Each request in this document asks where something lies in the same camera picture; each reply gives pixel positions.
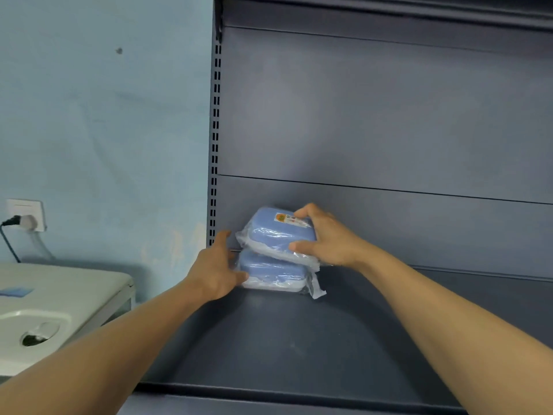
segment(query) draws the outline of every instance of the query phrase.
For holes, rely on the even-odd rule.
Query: plastic-wrapped container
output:
[[[311,220],[294,217],[290,211],[263,207],[257,210],[244,229],[236,233],[242,247],[275,259],[306,265],[317,272],[320,263],[314,256],[295,253],[288,245],[295,241],[315,241],[315,229]]]
[[[249,274],[248,280],[242,284],[246,288],[292,293],[305,291],[315,299],[326,294],[309,267],[264,256],[249,248],[240,252],[237,269]]]

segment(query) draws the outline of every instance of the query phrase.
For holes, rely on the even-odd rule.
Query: white label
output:
[[[278,213],[277,215],[275,215],[275,221],[285,224],[292,224],[293,226],[298,227],[310,227],[310,225],[303,221],[301,218],[297,218],[293,215],[288,214]]]

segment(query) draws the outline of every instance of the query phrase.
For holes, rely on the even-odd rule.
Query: blue wall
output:
[[[205,245],[211,26],[212,0],[0,0],[0,217],[43,201],[57,263],[128,272],[139,300],[182,279]]]

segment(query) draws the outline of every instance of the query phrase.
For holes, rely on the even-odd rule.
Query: plastic packaging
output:
[[[315,229],[311,220],[294,217],[289,211],[263,207],[257,210],[244,229],[236,233],[242,247],[282,261],[306,265],[318,272],[320,262],[314,256],[295,253],[288,245],[295,241],[315,241]]]
[[[249,248],[240,252],[237,269],[249,274],[248,280],[242,284],[246,288],[293,293],[304,291],[314,299],[326,294],[309,267],[264,256]]]

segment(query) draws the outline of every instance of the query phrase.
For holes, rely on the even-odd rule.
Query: black cable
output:
[[[21,222],[21,216],[16,215],[16,216],[13,216],[12,218],[9,218],[8,220],[3,222],[2,224],[0,224],[0,234],[4,238],[4,242],[8,246],[8,249],[10,249],[10,252],[12,253],[13,257],[16,259],[17,263],[21,263],[21,260],[18,258],[17,254],[16,254],[16,251],[13,250],[13,247],[10,244],[10,242],[8,241],[8,238],[5,236],[4,230],[2,228],[4,226],[16,226],[20,222]]]

